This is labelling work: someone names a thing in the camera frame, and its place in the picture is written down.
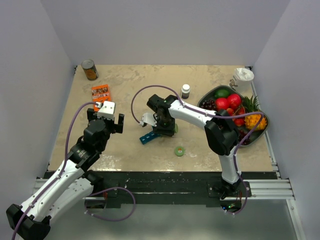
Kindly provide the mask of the dark grey fruit tray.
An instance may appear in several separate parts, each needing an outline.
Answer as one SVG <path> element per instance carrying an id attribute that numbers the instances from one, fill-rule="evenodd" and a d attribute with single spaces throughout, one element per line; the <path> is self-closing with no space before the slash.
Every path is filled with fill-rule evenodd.
<path id="1" fill-rule="evenodd" d="M 236 92 L 235 90 L 233 90 L 231 87 L 227 86 L 227 85 L 220 85 L 220 86 L 217 86 L 215 87 L 214 89 L 212 89 L 211 91 L 209 91 L 205 96 L 203 96 L 200 101 L 198 102 L 198 107 L 200 108 L 200 104 L 204 101 L 204 100 L 214 100 L 216 102 L 216 99 L 214 97 L 214 94 L 217 90 L 219 89 L 228 89 L 229 92 L 230 92 L 230 95 L 231 94 L 238 94 L 241 99 L 242 99 L 242 102 L 244 100 L 244 97 L 246 96 L 243 96 L 241 95 L 240 93 Z M 243 142 L 243 144 L 240 146 L 241 148 L 245 148 L 245 147 L 248 147 L 248 146 L 251 146 L 253 143 L 255 143 L 259 138 L 261 138 L 263 136 L 263 134 L 267 131 L 268 129 L 268 125 L 269 125 L 269 118 L 268 116 L 264 113 L 263 114 L 267 121 L 268 121 L 268 124 L 267 124 L 267 127 L 265 130 L 260 130 L 260 131 L 253 131 L 251 133 L 251 135 Z"/>

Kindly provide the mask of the green bottle cap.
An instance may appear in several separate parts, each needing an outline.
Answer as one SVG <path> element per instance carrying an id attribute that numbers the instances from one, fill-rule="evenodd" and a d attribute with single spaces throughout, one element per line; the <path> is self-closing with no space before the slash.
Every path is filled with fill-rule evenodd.
<path id="1" fill-rule="evenodd" d="M 177 156 L 177 157 L 182 157 L 184 154 L 185 154 L 185 148 L 183 146 L 177 146 L 175 149 L 174 149 L 174 154 Z"/>

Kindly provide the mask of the aluminium frame rail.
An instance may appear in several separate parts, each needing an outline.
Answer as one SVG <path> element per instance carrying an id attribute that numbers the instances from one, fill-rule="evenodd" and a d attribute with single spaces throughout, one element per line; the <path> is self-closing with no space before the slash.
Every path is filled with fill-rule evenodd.
<path id="1" fill-rule="evenodd" d="M 249 199 L 255 200 L 285 200 L 289 209 L 290 218 L 294 227 L 296 238 L 299 240 L 305 239 L 305 233 L 298 214 L 295 212 L 295 195 L 292 189 L 291 182 L 288 179 L 281 178 L 278 165 L 274 159 L 271 160 L 273 171 L 269 172 L 243 172 L 240 184 L 244 185 L 245 196 L 239 195 L 236 198 L 227 197 L 227 201 L 232 201 L 231 204 L 222 203 L 220 207 L 231 215 L 235 215 L 244 206 Z M 174 172 L 172 170 L 156 171 L 156 172 Z M 106 201 L 104 195 L 111 191 L 106 188 L 99 192 L 91 193 L 84 197 L 85 201 Z"/>

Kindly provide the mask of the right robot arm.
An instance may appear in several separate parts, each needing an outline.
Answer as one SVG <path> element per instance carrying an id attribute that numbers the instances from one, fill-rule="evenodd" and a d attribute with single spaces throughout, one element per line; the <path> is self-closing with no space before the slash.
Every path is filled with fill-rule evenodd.
<path id="1" fill-rule="evenodd" d="M 161 98 L 152 95 L 147 106 L 153 113 L 144 113 L 142 126 L 150 125 L 153 132 L 172 137 L 175 134 L 176 119 L 192 124 L 205 132 L 209 148 L 219 156 L 222 168 L 220 190 L 233 197 L 241 190 L 241 171 L 237 164 L 239 131 L 226 110 L 206 110 L 169 95 Z"/>

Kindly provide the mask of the red toy apple right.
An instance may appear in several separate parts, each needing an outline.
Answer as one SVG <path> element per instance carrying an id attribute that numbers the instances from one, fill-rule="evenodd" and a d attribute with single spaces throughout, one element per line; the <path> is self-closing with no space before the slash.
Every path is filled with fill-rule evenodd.
<path id="1" fill-rule="evenodd" d="M 229 95 L 227 97 L 227 101 L 228 101 L 229 107 L 233 110 L 236 110 L 242 104 L 241 97 L 236 93 Z"/>

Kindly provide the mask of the green pill bottle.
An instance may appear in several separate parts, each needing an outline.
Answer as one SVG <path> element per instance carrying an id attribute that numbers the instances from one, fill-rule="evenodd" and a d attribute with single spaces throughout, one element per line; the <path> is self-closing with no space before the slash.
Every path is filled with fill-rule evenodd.
<path id="1" fill-rule="evenodd" d="M 178 131 L 179 131 L 179 127 L 178 127 L 177 124 L 175 124 L 175 126 L 174 126 L 174 133 L 176 134 L 176 133 L 178 133 Z"/>

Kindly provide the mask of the dark toy grapes bunch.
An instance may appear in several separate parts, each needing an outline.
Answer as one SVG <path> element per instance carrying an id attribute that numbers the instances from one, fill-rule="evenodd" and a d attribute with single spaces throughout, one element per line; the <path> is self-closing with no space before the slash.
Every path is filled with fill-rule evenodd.
<path id="1" fill-rule="evenodd" d="M 217 106 L 216 106 L 216 102 L 212 99 L 210 100 L 204 100 L 201 104 L 200 104 L 200 108 L 202 109 L 205 109 L 205 110 L 210 110 L 210 111 L 218 111 L 217 110 Z M 248 133 L 247 131 L 244 131 L 241 127 L 244 127 L 244 126 L 240 126 L 238 128 L 239 130 L 239 141 L 241 141 L 245 136 L 246 134 Z"/>

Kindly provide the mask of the green toy lime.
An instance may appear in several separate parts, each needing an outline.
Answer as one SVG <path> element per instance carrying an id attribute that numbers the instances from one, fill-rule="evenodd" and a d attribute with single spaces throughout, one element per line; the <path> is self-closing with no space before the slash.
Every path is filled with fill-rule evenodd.
<path id="1" fill-rule="evenodd" d="M 230 92 L 229 92 L 228 89 L 221 88 L 221 89 L 218 89 L 218 90 L 214 93 L 214 98 L 215 98 L 215 99 L 227 98 L 229 95 L 230 95 Z"/>

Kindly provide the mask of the tin food can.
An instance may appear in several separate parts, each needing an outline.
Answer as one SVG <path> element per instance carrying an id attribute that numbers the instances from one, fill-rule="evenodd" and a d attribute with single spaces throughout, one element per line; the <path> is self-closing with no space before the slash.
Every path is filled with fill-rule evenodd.
<path id="1" fill-rule="evenodd" d="M 86 59 L 81 63 L 81 67 L 84 71 L 86 78 L 90 81 L 94 81 L 99 77 L 96 65 L 92 59 Z"/>

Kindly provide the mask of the white paper cup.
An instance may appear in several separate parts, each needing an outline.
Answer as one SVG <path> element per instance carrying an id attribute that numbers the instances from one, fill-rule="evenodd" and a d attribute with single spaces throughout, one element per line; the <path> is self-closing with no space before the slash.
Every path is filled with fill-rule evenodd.
<path id="1" fill-rule="evenodd" d="M 246 92 L 254 80 L 254 73 L 244 67 L 235 68 L 229 86 L 238 93 Z"/>

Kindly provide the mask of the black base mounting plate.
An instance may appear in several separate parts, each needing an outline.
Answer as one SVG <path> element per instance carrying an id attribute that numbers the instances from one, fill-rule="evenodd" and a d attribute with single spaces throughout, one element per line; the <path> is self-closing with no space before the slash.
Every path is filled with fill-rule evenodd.
<path id="1" fill-rule="evenodd" d="M 203 205 L 219 208 L 245 196 L 243 184 L 233 192 L 222 190 L 220 172 L 159 172 L 159 171 L 93 171 L 83 177 L 93 182 L 93 191 L 111 189 L 104 195 L 108 208 L 123 204 L 140 205 Z"/>

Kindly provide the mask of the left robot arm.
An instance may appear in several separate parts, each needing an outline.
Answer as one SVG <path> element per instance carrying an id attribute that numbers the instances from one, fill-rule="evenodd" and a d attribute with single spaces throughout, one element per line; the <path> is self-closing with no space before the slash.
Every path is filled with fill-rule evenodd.
<path id="1" fill-rule="evenodd" d="M 13 235 L 24 240 L 43 240 L 52 224 L 70 207 L 89 195 L 104 190 L 102 178 L 90 167 L 106 149 L 112 134 L 121 134 L 124 114 L 115 122 L 113 110 L 102 107 L 87 110 L 88 125 L 76 144 L 67 150 L 65 159 L 52 176 L 21 204 L 12 204 L 6 215 Z"/>

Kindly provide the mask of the teal weekly pill organizer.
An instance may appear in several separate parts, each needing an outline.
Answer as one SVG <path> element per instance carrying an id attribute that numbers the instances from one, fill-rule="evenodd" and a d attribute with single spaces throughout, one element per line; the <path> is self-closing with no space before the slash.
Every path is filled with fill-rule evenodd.
<path id="1" fill-rule="evenodd" d="M 160 134 L 157 134 L 157 133 L 154 133 L 153 131 L 150 131 L 149 133 L 141 136 L 139 138 L 139 140 L 143 145 L 145 145 L 160 136 L 161 136 Z"/>

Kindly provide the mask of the orange cardboard box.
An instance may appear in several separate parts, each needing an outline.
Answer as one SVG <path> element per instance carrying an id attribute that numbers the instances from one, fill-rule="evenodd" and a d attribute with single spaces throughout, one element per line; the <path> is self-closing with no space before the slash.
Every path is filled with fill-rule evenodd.
<path id="1" fill-rule="evenodd" d="M 93 102 L 104 103 L 105 101 L 111 101 L 111 94 L 108 84 L 94 86 L 91 88 L 91 95 Z"/>

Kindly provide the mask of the toy cherries cluster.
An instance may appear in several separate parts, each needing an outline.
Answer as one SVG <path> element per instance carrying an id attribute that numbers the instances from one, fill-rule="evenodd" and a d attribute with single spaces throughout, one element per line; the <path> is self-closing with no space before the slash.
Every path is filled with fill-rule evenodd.
<path id="1" fill-rule="evenodd" d="M 226 111 L 230 116 L 239 116 L 246 113 L 245 108 L 243 106 L 239 106 L 236 110 L 233 110 L 232 108 L 229 107 Z M 242 127 L 245 125 L 244 117 L 233 118 L 232 120 L 237 127 Z"/>

